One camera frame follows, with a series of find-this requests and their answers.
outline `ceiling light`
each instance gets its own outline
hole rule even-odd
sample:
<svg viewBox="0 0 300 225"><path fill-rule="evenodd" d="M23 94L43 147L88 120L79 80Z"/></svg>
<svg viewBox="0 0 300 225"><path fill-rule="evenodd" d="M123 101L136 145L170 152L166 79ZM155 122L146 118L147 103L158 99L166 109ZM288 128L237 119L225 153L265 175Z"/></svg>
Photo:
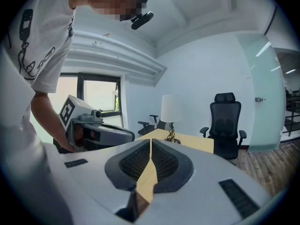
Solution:
<svg viewBox="0 0 300 225"><path fill-rule="evenodd" d="M287 73L285 74L289 74L289 73L292 73L293 71L296 71L295 69L291 70L291 71L288 71Z"/></svg>
<svg viewBox="0 0 300 225"><path fill-rule="evenodd" d="M272 70L271 70L271 72L273 72L273 71L277 70L278 68L280 68L280 66L279 66L279 67L277 67L277 68L275 68L275 69L272 69Z"/></svg>
<svg viewBox="0 0 300 225"><path fill-rule="evenodd" d="M270 46L271 46L271 43L267 42L267 44L259 51L259 53L256 55L256 57L259 57Z"/></svg>

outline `headrest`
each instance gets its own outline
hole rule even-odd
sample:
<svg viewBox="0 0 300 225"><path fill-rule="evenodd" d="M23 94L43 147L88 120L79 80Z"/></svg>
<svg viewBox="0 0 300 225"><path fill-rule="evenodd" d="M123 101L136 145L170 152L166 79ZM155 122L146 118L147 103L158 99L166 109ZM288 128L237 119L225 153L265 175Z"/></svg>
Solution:
<svg viewBox="0 0 300 225"><path fill-rule="evenodd" d="M215 96L215 102L216 103L233 103L233 102L235 102L235 96L234 96L233 92L218 93Z"/></svg>

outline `white lampshade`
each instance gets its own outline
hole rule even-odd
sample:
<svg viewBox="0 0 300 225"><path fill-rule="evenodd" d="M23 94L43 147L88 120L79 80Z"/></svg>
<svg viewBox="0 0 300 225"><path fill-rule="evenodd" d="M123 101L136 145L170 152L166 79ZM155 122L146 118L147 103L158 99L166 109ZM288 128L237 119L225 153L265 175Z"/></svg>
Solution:
<svg viewBox="0 0 300 225"><path fill-rule="evenodd" d="M179 122L182 120L181 103L175 95L163 95L160 119L163 122Z"/></svg>

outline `table lamp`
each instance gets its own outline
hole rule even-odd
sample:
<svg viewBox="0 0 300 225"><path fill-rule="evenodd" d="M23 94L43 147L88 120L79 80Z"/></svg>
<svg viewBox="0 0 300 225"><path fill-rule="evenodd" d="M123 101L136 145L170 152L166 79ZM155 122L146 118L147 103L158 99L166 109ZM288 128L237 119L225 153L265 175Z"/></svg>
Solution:
<svg viewBox="0 0 300 225"><path fill-rule="evenodd" d="M160 120L170 123L170 134L165 139L166 141L180 144L180 141L175 139L173 123L179 122L181 119L181 104L178 98L175 95L163 95Z"/></svg>

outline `railing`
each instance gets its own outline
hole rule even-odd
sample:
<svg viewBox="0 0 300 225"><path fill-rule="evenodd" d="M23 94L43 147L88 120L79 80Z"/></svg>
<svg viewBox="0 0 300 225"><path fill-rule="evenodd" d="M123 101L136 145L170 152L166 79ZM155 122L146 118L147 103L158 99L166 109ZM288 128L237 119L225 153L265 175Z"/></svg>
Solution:
<svg viewBox="0 0 300 225"><path fill-rule="evenodd" d="M291 123L286 124L285 121L285 127L287 128L286 125L290 126L288 131L285 131L283 133L289 133L289 136L291 135L291 132L293 131L298 131L300 130L300 127L293 130L293 125L300 124L300 122L294 122L295 117L300 117L300 97L289 97L286 99L286 103L290 105L290 107L286 108L287 111L291 111L292 115L291 116L286 116L285 118L291 118Z"/></svg>

